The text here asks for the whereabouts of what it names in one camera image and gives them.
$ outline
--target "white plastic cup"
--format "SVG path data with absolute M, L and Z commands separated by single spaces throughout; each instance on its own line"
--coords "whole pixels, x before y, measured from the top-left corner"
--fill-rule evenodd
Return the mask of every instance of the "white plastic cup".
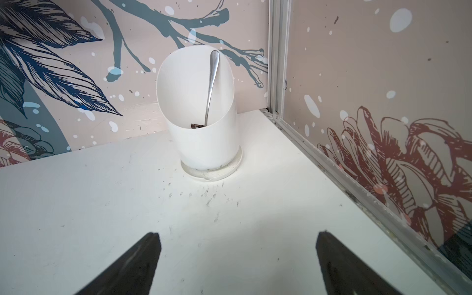
M 219 53 L 219 65 L 211 95 L 208 126 L 204 125 L 210 53 L 208 45 L 181 48 L 171 53 L 157 75 L 157 100 L 182 162 L 198 170 L 227 165 L 238 152 L 233 72 L 226 57 Z

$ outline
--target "tree branch drawing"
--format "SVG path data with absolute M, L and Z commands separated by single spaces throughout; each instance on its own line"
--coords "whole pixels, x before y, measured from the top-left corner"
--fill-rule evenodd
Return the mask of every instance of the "tree branch drawing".
M 150 72 L 149 68 L 144 66 L 139 58 L 136 57 L 132 51 L 127 47 L 124 42 L 123 34 L 120 31 L 120 28 L 117 24 L 117 21 L 113 13 L 100 3 L 100 0 L 91 0 L 103 13 L 105 18 L 113 32 L 113 39 L 115 44 L 114 51 L 114 62 L 115 67 L 119 68 L 121 64 L 121 43 L 125 45 L 128 52 L 133 56 L 133 58 L 138 62 L 144 71 Z M 259 88 L 264 87 L 264 83 L 259 77 L 259 73 L 268 72 L 268 62 L 267 58 L 264 57 L 264 49 L 249 49 L 242 50 L 239 49 L 227 41 L 218 38 L 216 36 L 209 36 L 196 31 L 198 28 L 215 25 L 220 26 L 221 24 L 226 23 L 229 20 L 229 10 L 223 8 L 224 0 L 220 0 L 217 7 L 212 10 L 210 13 L 201 18 L 194 19 L 183 19 L 176 18 L 164 15 L 159 11 L 150 9 L 147 5 L 137 1 L 137 0 L 109 0 L 111 3 L 116 5 L 118 8 L 122 9 L 125 12 L 128 12 L 142 20 L 145 20 L 149 24 L 153 25 L 158 29 L 161 35 L 165 38 L 170 37 L 175 42 L 177 48 L 183 48 L 185 45 L 182 41 L 187 41 L 190 44 L 194 45 L 204 45 L 204 44 L 224 44 L 229 49 L 220 50 L 221 53 L 226 55 L 236 66 L 243 66 L 251 79 L 255 82 L 255 85 Z M 174 27 L 180 25 L 186 29 L 189 34 L 184 36 Z M 107 81 L 113 82 L 120 77 L 120 74 L 115 75 L 111 74 L 107 76 Z

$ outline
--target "blue leaf drawing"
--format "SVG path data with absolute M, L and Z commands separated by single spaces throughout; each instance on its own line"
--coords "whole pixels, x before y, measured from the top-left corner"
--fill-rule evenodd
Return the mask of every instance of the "blue leaf drawing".
M 0 25 L 32 40 L 64 48 L 99 41 L 50 0 L 8 0 L 0 5 Z
M 23 84 L 25 77 L 8 57 L 0 43 L 0 98 L 8 101 L 25 116 L 23 110 Z
M 3 43 L 15 66 L 36 88 L 76 108 L 121 116 L 89 76 L 42 44 L 18 34 Z

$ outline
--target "metal spoon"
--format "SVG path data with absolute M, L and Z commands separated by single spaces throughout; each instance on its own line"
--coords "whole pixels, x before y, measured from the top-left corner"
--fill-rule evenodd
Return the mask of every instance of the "metal spoon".
M 206 112 L 205 112 L 205 125 L 191 124 L 192 129 L 208 126 L 208 112 L 210 111 L 211 93 L 213 92 L 213 84 L 215 83 L 216 71 L 218 70 L 218 64 L 219 64 L 219 52 L 217 50 L 213 50 L 210 54 L 210 83 L 208 84 L 208 99 L 207 99 L 207 107 L 206 107 Z

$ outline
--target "white tabletop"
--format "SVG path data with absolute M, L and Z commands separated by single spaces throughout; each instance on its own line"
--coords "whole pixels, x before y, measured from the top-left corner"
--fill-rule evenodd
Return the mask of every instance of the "white tabletop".
M 73 294 L 147 232 L 151 294 L 326 294 L 327 230 L 405 295 L 444 292 L 259 111 L 240 168 L 191 180 L 168 132 L 0 169 L 0 294 Z

